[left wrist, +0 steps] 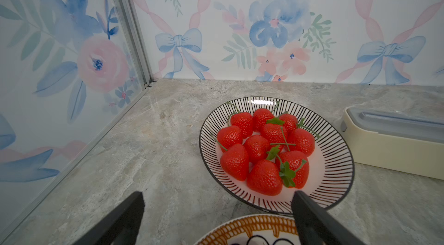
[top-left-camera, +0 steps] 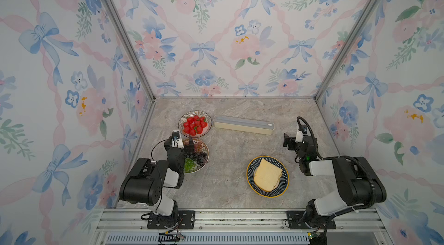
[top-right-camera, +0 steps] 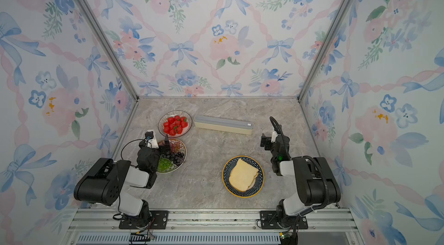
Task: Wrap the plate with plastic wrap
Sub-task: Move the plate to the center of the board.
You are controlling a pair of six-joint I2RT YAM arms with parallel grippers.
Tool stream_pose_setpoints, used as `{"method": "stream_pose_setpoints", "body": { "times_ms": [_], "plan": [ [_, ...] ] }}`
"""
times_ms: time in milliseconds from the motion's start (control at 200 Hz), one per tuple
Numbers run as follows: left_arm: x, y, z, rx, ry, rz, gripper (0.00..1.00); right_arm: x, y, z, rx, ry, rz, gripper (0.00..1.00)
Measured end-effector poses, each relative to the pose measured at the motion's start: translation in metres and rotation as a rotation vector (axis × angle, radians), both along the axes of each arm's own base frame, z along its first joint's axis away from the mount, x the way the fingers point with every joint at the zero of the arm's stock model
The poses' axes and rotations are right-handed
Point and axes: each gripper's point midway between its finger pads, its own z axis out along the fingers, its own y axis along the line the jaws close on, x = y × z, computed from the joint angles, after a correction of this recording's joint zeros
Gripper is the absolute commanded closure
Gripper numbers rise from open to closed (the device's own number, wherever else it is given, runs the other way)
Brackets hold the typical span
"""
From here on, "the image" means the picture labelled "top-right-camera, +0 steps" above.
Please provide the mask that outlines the blue yellow-rimmed plate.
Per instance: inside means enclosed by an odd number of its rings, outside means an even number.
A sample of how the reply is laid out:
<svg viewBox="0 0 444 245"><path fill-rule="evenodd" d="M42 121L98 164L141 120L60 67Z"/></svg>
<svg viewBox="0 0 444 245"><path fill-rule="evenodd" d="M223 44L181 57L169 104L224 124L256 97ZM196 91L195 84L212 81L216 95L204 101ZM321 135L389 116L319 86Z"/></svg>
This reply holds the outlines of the blue yellow-rimmed plate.
<svg viewBox="0 0 444 245"><path fill-rule="evenodd" d="M222 180L225 188L239 198L251 198L264 185L264 172L253 158L240 155L231 158L223 168Z"/></svg>

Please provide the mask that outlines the cream plastic wrap dispenser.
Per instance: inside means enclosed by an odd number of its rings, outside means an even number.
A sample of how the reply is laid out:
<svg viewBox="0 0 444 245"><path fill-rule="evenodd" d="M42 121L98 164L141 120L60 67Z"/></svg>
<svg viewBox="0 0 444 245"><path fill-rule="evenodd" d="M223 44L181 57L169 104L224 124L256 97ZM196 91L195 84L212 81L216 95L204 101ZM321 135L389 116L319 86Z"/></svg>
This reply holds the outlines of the cream plastic wrap dispenser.
<svg viewBox="0 0 444 245"><path fill-rule="evenodd" d="M230 120L225 118L196 115L194 125L197 128L217 130L222 132L252 135L254 123L247 121Z"/></svg>

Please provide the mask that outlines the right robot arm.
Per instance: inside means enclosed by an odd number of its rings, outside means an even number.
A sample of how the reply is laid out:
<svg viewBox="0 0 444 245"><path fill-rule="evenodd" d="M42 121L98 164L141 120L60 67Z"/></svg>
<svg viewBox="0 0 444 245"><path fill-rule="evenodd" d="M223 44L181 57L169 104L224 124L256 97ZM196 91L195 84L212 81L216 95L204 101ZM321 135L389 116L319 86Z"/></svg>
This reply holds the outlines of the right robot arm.
<svg viewBox="0 0 444 245"><path fill-rule="evenodd" d="M263 218L270 226L282 229L297 229L302 220L311 212L324 209L341 200L341 190L335 176L324 157L290 157L290 139L273 132L271 136L262 134L260 146L271 152L272 171L277 176L293 177L296 193L282 199L276 214Z"/></svg>

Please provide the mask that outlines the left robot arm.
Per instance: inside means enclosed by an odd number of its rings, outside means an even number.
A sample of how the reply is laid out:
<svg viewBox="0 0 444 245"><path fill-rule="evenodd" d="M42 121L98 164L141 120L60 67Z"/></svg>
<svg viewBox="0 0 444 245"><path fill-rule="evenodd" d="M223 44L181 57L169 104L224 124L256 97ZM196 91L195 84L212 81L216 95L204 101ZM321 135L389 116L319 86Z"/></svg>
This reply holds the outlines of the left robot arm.
<svg viewBox="0 0 444 245"><path fill-rule="evenodd" d="M163 153L171 152L170 141L165 137L159 145L153 132L139 139L137 165L129 160L114 161L100 158L79 180L74 189L77 201L102 204L114 208L113 219L119 221L120 229L166 229L169 211L150 210L146 200L136 198L123 190L124 185L151 189L156 180Z"/></svg>

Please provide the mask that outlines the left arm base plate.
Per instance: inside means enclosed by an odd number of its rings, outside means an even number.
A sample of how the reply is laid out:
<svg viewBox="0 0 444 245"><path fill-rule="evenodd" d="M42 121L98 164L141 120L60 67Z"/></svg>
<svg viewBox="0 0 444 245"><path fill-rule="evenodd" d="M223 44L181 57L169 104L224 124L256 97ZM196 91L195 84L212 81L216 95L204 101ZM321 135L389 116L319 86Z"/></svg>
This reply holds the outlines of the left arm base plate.
<svg viewBox="0 0 444 245"><path fill-rule="evenodd" d="M120 219L119 229L166 229L169 211L150 210L141 212L138 216L124 214Z"/></svg>

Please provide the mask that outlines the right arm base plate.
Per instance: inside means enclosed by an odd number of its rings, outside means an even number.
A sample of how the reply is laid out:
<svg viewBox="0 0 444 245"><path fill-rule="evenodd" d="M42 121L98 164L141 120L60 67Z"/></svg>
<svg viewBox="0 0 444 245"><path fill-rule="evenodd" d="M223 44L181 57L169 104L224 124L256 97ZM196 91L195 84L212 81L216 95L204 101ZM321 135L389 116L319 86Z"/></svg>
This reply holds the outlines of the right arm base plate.
<svg viewBox="0 0 444 245"><path fill-rule="evenodd" d="M260 228L261 229L282 229L296 230L308 229L308 223L305 217L287 216L286 214L278 214L276 210L259 211Z"/></svg>

